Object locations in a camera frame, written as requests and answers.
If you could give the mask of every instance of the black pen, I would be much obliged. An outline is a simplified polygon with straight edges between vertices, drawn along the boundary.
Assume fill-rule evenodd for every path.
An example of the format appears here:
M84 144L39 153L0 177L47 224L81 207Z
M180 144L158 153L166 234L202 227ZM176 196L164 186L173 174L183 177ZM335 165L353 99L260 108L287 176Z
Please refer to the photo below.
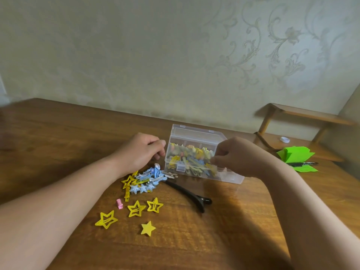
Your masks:
M292 167L302 167L303 165L317 165L317 162L296 162L296 163L287 163L289 166Z

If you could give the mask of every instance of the black alligator clip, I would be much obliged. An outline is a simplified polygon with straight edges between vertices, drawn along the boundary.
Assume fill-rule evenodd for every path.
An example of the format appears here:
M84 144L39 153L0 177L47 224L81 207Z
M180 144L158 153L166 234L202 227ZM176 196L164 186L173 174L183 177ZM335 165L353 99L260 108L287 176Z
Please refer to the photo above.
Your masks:
M191 191L184 189L182 186L179 186L173 182L170 182L169 180L166 180L165 184L171 186L172 188L182 192L187 197L189 197L191 199L191 201L193 201L194 204L196 204L196 206L198 207L198 209L200 210L201 213L205 212L204 204L212 204L212 200L210 198L196 195L196 194L192 193Z

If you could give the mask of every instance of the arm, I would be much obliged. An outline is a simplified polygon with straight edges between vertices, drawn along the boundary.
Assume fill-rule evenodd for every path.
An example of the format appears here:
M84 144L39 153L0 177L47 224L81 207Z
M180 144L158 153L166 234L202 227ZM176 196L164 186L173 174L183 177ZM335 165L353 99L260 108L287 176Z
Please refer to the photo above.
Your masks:
M360 269L360 240L286 163L238 137L220 143L211 161L264 182L295 269Z
M102 193L165 156L165 141L138 133L114 154L0 206L0 269L46 269Z

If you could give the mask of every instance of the clear plastic box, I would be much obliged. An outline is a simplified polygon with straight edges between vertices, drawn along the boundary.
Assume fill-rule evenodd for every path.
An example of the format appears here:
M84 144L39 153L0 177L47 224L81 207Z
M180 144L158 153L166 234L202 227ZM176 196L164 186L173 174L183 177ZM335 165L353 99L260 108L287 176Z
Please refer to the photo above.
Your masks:
M218 144L226 139L221 132L173 124L165 171L241 184L243 176L210 164Z

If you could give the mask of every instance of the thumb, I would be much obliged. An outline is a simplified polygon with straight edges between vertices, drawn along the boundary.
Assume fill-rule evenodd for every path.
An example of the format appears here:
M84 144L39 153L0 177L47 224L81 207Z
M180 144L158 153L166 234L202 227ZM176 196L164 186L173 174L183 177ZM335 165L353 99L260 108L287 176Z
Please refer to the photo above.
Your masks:
M225 156L217 155L210 159L210 163L219 167L224 167Z
M164 146L166 145L165 140L157 140L150 145L148 145L149 153L151 155L156 154L157 152L164 150Z

